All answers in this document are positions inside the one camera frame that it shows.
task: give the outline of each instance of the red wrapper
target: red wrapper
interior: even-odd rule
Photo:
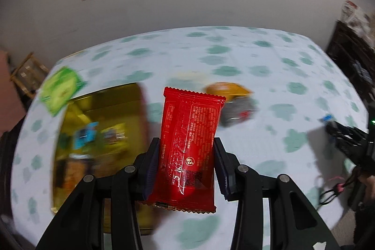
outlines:
[[[159,168],[147,203],[215,212],[212,146],[225,97],[169,87],[164,96]]]

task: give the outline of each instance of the wall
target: wall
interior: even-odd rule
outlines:
[[[166,28],[276,28],[323,48],[345,0],[0,0],[0,47],[18,63],[34,50],[48,66],[116,38]],[[353,0],[366,11],[375,0]]]

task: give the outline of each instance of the black device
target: black device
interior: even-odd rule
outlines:
[[[113,250],[142,250],[134,202],[144,201],[152,192],[159,146],[160,139],[154,138],[146,153],[113,176],[86,175],[63,203],[36,250],[104,249],[104,198],[111,198]],[[238,201],[231,250],[262,249],[262,198],[269,198],[270,203],[271,250],[340,249],[288,175],[259,175],[227,153],[219,138],[214,139],[214,167],[220,192],[227,201]]]
[[[369,104],[368,112],[368,134],[357,127],[343,126],[336,121],[328,121],[326,131],[333,137],[335,147],[357,165],[360,171],[375,175],[375,101]],[[361,208],[366,186],[357,179],[353,181],[354,187],[348,205],[353,211],[357,211]]]

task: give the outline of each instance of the dark wooden cabinet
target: dark wooden cabinet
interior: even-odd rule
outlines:
[[[360,64],[375,81],[375,52],[362,38],[338,21],[326,53],[347,76],[366,106],[375,100],[374,85],[356,68]]]

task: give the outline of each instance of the yellow tray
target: yellow tray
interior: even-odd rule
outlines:
[[[148,148],[145,106],[141,88],[136,83],[108,88],[70,100],[61,125],[60,135],[65,134],[67,139],[71,139],[75,131],[90,122],[98,122],[98,131],[119,123],[124,123],[126,127],[127,148],[123,152],[117,152],[116,158],[112,158],[116,162],[112,162],[110,167],[102,171],[105,176],[113,175],[121,168],[132,164],[137,155],[145,152]],[[66,161],[72,152],[72,141],[65,143],[64,148],[61,147],[60,141],[56,144],[51,208],[54,213],[59,210],[69,195],[63,189],[62,182],[64,181]],[[98,160],[100,158],[92,159],[91,162],[97,164]],[[93,171],[93,169],[89,169],[84,174],[95,175]],[[105,201],[104,210],[104,232],[106,233],[110,233],[110,206],[110,199],[108,199]],[[152,207],[137,205],[137,219],[141,234],[148,234],[152,230],[153,218]]]

